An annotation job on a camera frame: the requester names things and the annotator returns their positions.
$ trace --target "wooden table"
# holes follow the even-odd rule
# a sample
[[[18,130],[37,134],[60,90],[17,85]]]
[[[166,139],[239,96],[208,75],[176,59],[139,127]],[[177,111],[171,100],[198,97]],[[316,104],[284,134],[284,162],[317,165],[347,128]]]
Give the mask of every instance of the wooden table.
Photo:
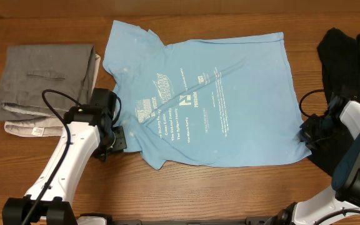
[[[248,14],[190,17],[115,17],[0,20],[0,77],[6,48],[13,44],[93,43],[104,56],[113,19],[153,30],[165,44],[284,32],[297,98],[323,87],[316,46],[336,27],[355,37],[360,13]],[[99,69],[97,87],[114,87]],[[324,95],[306,99],[308,113],[321,113]],[[8,197],[21,197],[40,175],[57,137],[23,138],[4,132],[0,122],[0,224]],[[73,209],[143,221],[241,219],[267,216],[305,201],[330,185],[331,178],[308,160],[287,166],[213,168],[167,162],[154,170],[139,154],[120,154],[101,163],[90,159],[77,187]],[[360,224],[360,216],[338,224]]]

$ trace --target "beige fabric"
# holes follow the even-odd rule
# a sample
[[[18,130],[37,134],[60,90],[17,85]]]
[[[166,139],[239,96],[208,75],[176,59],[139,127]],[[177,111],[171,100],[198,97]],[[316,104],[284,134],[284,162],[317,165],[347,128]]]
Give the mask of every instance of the beige fabric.
[[[98,54],[96,54],[95,60],[96,61],[95,61],[95,69],[94,69],[94,78],[92,81],[92,89],[95,88],[101,57]],[[56,117],[42,117],[28,121],[6,121],[4,128],[5,131],[9,134],[14,134],[25,138],[40,137],[37,135],[33,135],[33,128],[44,128],[44,132],[41,137],[51,137],[51,136],[60,136],[62,134],[63,124]]]

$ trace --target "white label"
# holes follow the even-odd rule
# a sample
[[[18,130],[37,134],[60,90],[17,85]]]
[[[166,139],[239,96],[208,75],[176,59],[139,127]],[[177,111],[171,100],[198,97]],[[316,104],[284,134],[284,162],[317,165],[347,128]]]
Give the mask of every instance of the white label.
[[[32,129],[32,135],[42,137],[44,134],[44,127],[35,127]]]

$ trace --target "wooden surface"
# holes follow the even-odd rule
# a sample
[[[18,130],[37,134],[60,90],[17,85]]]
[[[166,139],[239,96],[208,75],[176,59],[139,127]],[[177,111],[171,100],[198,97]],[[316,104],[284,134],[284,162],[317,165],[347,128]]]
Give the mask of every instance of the wooden surface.
[[[114,18],[0,20],[0,77],[6,48],[13,44],[94,43],[104,56]],[[153,30],[165,44],[283,31],[297,98],[322,88],[316,46],[332,27],[354,37],[360,13],[252,14],[193,17],[117,17]],[[112,89],[102,68],[97,87]],[[326,107],[322,94],[306,99],[308,113]],[[0,122],[0,218],[8,197],[21,197],[40,175],[58,138],[23,138],[4,132]],[[167,162],[155,171],[139,154],[120,154],[101,163],[90,159],[74,198],[81,213],[115,219],[241,219],[274,215],[330,185],[331,178],[308,160],[287,166],[213,168]],[[360,217],[338,224],[360,224]]]
[[[0,18],[360,12],[360,0],[0,0]]]

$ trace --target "pocket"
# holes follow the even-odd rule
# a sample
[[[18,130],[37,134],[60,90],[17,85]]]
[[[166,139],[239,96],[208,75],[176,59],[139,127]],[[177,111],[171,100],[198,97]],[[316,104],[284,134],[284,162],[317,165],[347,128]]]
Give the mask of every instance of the pocket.
[[[31,78],[43,78],[52,81],[64,81],[65,75],[60,72],[51,71],[51,70],[42,70],[42,71],[28,71],[27,76]]]

